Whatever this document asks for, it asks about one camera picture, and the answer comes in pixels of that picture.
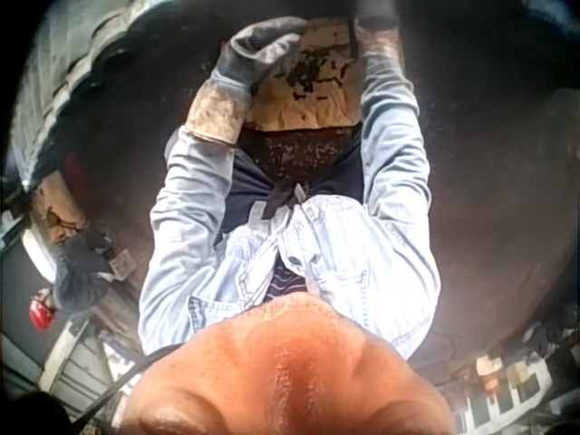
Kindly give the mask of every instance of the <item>man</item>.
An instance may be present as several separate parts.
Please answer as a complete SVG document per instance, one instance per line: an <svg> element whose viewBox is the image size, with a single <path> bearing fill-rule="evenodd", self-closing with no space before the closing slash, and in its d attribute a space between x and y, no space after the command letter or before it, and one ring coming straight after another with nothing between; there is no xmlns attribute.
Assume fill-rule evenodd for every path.
<svg viewBox="0 0 580 435"><path fill-rule="evenodd" d="M235 35L168 152L140 338L146 353L187 343L144 373L121 433L454 432L445 401L405 362L430 327L440 280L397 31L358 29L360 148L313 196L298 188L270 215L269 181L236 150L250 88L304 31L286 17ZM261 200L236 227L244 198Z"/></svg>
<svg viewBox="0 0 580 435"><path fill-rule="evenodd" d="M39 290L30 303L30 320L37 329L48 329L57 311L80 313L102 300L115 278L102 257L110 247L111 241L93 229L85 229L54 247L53 287Z"/></svg>

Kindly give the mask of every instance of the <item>safety helmet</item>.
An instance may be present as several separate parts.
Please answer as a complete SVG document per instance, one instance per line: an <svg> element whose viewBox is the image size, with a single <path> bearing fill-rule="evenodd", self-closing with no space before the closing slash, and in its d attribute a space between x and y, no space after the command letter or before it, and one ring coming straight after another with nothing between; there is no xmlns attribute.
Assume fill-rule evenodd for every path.
<svg viewBox="0 0 580 435"><path fill-rule="evenodd" d="M45 331L50 328L54 320L54 310L39 296L33 297L30 302L28 314L30 315L32 324L40 331Z"/></svg>

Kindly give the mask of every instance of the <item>window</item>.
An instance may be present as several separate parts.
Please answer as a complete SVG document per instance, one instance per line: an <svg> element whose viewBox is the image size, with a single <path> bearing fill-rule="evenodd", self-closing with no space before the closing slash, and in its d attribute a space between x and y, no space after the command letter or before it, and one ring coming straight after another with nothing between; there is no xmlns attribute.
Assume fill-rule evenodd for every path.
<svg viewBox="0 0 580 435"><path fill-rule="evenodd" d="M525 402L529 398L535 396L540 391L540 384L537 381L537 376L533 373L527 381L517 386L517 395L520 402Z"/></svg>
<svg viewBox="0 0 580 435"><path fill-rule="evenodd" d="M480 392L469 398L471 400L471 412L473 412L473 424L476 428L489 422L488 396Z"/></svg>
<svg viewBox="0 0 580 435"><path fill-rule="evenodd" d="M499 412L502 414L514 409L514 401L511 398L508 378L501 378L499 380L498 406Z"/></svg>
<svg viewBox="0 0 580 435"><path fill-rule="evenodd" d="M468 429L467 423L465 422L465 414L458 413L455 414L455 429L457 430L458 435L460 433L465 433Z"/></svg>

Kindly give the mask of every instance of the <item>shirt pocket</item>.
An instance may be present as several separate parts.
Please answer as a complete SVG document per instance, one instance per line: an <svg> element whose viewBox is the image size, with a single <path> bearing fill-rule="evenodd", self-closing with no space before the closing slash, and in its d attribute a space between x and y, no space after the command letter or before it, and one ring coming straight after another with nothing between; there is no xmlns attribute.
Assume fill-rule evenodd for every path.
<svg viewBox="0 0 580 435"><path fill-rule="evenodd" d="M367 290L369 273L363 270L354 275L329 272L321 277L320 296L336 312L369 329Z"/></svg>
<svg viewBox="0 0 580 435"><path fill-rule="evenodd" d="M196 296L189 297L188 309L194 334L244 311L240 303L206 301Z"/></svg>

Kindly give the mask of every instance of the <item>shirt sleeve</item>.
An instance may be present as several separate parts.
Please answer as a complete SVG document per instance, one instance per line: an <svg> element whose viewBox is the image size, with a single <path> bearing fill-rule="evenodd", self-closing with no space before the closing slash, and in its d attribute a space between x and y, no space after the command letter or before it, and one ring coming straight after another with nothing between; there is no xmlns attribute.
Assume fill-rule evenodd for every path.
<svg viewBox="0 0 580 435"><path fill-rule="evenodd" d="M140 295L145 353L192 335L188 299L211 280L210 253L231 187L234 151L183 128L168 158L165 187L151 211L155 250Z"/></svg>
<svg viewBox="0 0 580 435"><path fill-rule="evenodd" d="M363 202L375 222L390 234L394 252L419 285L434 312L440 277L430 251L427 186L430 167L417 121L412 85L399 63L386 55L367 56L362 95Z"/></svg>

